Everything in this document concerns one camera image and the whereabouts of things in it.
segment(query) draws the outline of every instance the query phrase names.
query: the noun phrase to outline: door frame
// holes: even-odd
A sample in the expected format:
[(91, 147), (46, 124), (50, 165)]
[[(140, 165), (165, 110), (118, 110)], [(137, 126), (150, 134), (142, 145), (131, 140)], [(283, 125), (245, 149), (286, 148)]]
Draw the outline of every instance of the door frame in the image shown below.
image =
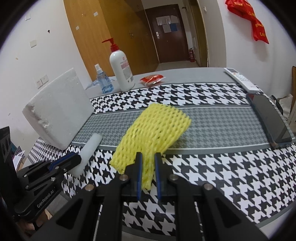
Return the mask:
[(160, 63), (160, 58), (159, 58), (159, 54), (158, 54), (157, 47), (156, 47), (157, 36), (156, 36), (156, 33), (154, 31), (152, 31), (153, 24), (150, 22), (150, 20), (149, 20), (149, 14), (147, 12), (152, 11), (153, 9), (160, 8), (160, 7), (165, 7), (165, 6), (175, 6), (177, 8), (178, 18), (179, 18), (179, 21), (180, 21), (182, 34), (183, 34), (183, 36), (185, 37), (185, 40), (186, 40), (185, 43), (186, 43), (186, 46), (187, 46), (187, 49), (188, 49), (188, 60), (189, 60), (188, 41), (187, 41), (186, 31), (185, 31), (185, 27), (184, 27), (183, 18), (182, 18), (182, 15), (181, 15), (179, 4), (167, 4), (167, 5), (162, 5), (162, 6), (157, 6), (157, 7), (152, 7), (152, 8), (145, 9), (145, 13), (146, 13), (147, 20), (148, 20), (148, 23), (149, 23), (149, 26), (150, 26), (150, 30), (151, 30), (151, 33), (152, 33), (152, 37), (153, 37), (155, 49), (156, 49), (156, 52), (157, 52), (158, 61)]
[(209, 54), (207, 45), (207, 36), (205, 32), (205, 23), (202, 17), (202, 11), (197, 0), (188, 0), (192, 12), (194, 26), (197, 35), (197, 43), (200, 54), (200, 67), (209, 67)]

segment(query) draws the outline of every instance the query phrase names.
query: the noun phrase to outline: white foam tube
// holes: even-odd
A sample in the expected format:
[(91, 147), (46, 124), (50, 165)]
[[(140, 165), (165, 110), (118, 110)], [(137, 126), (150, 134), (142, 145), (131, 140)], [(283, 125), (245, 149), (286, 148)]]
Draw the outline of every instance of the white foam tube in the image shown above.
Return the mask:
[(93, 133), (92, 137), (88, 140), (85, 146), (80, 151), (79, 155), (81, 156), (81, 163), (75, 166), (69, 171), (74, 177), (79, 178), (83, 174), (84, 168), (87, 165), (89, 159), (97, 149), (98, 145), (102, 140), (102, 135)]

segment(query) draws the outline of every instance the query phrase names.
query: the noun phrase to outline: bottle label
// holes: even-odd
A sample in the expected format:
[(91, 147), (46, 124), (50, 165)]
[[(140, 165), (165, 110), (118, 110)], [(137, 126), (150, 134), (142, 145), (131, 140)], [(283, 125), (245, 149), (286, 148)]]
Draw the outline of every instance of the bottle label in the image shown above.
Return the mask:
[(129, 66), (128, 60), (124, 60), (120, 63), (120, 66), (122, 68), (124, 77), (126, 80), (128, 80), (130, 78), (130, 80), (128, 80), (128, 82), (132, 82), (133, 81), (133, 74), (131, 72), (131, 68)]

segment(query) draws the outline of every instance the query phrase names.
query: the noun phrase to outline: wooden wardrobe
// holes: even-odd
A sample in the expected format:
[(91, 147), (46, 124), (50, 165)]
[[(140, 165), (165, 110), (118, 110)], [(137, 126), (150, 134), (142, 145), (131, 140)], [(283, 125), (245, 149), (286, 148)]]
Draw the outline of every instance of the wooden wardrobe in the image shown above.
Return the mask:
[(64, 0), (66, 14), (78, 50), (91, 79), (94, 65), (114, 76), (109, 56), (114, 38), (134, 75), (153, 72), (159, 62), (141, 0)]

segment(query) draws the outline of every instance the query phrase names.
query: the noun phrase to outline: fire extinguisher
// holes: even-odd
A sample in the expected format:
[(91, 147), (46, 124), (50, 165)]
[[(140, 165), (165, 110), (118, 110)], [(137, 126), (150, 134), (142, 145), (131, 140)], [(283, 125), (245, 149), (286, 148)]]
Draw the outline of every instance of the fire extinguisher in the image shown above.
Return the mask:
[(195, 62), (193, 48), (189, 49), (189, 59), (190, 59), (190, 62)]

